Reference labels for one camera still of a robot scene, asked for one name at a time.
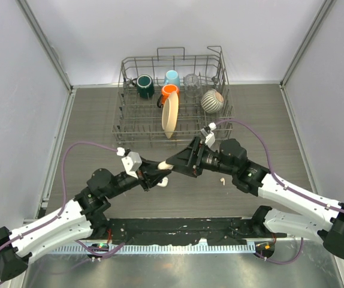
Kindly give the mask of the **beige earbud charging case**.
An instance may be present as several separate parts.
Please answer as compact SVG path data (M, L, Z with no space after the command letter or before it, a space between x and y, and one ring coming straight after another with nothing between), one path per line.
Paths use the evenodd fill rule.
M173 167L174 167L173 165L168 164L168 163L166 163L165 161L160 162L160 163L158 164L158 169L159 169L159 170L172 170Z

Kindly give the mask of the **white earbud charging case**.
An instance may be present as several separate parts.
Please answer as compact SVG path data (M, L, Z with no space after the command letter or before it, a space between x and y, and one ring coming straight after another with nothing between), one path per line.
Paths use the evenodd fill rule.
M168 178L167 177L162 178L157 184L157 186L159 186L159 187L166 187L167 185L168 185Z

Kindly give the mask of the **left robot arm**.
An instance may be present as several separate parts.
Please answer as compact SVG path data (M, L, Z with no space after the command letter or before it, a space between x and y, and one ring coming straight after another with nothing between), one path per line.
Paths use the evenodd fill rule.
M71 241L102 239L108 231L104 215L112 199L136 186L147 191L165 181L172 165L130 153L122 158L125 170L93 172L87 186L54 212L10 230L0 227L0 281L11 280L52 250Z

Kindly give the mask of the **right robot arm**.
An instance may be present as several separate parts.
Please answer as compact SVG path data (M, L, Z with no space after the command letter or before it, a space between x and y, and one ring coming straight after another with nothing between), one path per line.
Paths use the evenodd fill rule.
M278 177L249 160L247 151L236 139L224 140L219 150L212 151L195 137L184 150L158 164L158 168L191 177L200 176L203 170L230 175L238 190L293 211L285 214L273 208L259 208L251 221L254 235L263 237L272 232L303 237L344 259L344 201L314 194Z

